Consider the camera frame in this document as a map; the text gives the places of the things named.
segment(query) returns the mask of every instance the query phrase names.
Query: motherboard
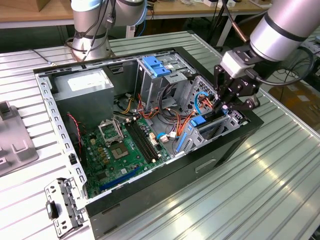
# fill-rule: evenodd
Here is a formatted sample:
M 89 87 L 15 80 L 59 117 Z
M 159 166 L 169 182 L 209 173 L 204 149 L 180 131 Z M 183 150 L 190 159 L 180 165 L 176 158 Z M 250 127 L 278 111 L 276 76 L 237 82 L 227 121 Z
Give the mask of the motherboard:
M 118 123 L 123 136 L 106 144 L 106 139 L 117 136 L 117 130 L 109 124 L 101 130 L 82 136 L 86 161 L 82 167 L 87 176 L 86 190 L 89 198 L 116 186 L 123 181 L 171 159 L 162 144 L 156 139 L 147 122 L 137 121 Z

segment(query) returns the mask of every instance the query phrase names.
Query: aluminum work table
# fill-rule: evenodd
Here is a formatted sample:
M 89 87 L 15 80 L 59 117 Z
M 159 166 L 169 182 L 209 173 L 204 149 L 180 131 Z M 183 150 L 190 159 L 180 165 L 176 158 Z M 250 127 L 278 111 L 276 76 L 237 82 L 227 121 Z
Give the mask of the aluminum work table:
M 212 72 L 219 54 L 188 32 L 110 41 L 117 56 L 183 46 Z M 73 62 L 63 47 L 39 50 Z M 32 69 L 47 67 L 31 51 L 0 54 L 0 101 L 18 108 L 39 159 L 0 178 L 0 239 L 56 240 L 44 186 L 68 170 Z M 231 159 L 119 226 L 107 240 L 308 239 L 320 225 L 320 136 L 263 90 L 254 112 L 264 125 Z M 89 225 L 66 238 L 92 240 Z

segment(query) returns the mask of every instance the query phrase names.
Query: cardboard box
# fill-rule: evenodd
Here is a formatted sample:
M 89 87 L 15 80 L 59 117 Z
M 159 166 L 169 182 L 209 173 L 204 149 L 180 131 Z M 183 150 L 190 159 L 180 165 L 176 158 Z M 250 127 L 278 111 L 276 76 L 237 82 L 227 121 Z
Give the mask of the cardboard box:
M 269 93 L 314 130 L 320 130 L 320 97 L 303 83 L 273 87 Z
M 40 12 L 50 0 L 0 0 L 0 5 Z

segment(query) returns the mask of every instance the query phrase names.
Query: wooden table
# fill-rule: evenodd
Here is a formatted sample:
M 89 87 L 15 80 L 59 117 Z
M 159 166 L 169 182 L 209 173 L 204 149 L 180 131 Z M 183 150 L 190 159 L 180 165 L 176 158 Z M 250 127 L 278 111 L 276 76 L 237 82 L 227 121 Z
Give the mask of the wooden table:
M 257 14 L 264 9 L 254 5 L 248 0 L 236 3 L 235 7 L 230 7 L 234 18 L 238 15 Z M 152 19 L 181 19 L 212 17 L 215 13 L 214 7 L 209 7 L 203 3 L 196 2 L 187 6 L 175 0 L 173 2 L 158 1 L 154 5 L 154 16 L 151 11 L 147 13 L 147 20 Z M 59 26 L 74 24 L 73 12 L 69 0 L 51 0 L 40 12 L 33 12 L 18 8 L 0 6 L 0 29 L 27 28 L 42 26 Z M 126 36 L 133 37 L 134 28 L 127 27 Z M 221 46 L 231 29 L 230 21 L 225 25 L 218 44 Z

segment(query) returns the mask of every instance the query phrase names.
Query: blue plastic clip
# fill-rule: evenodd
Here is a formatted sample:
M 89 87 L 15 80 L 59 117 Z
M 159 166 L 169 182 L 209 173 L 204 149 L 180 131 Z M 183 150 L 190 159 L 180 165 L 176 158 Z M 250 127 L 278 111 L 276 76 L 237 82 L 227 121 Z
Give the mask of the blue plastic clip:
M 142 61 L 144 65 L 154 74 L 155 77 L 161 77 L 171 74 L 171 71 L 166 69 L 154 56 L 143 57 Z

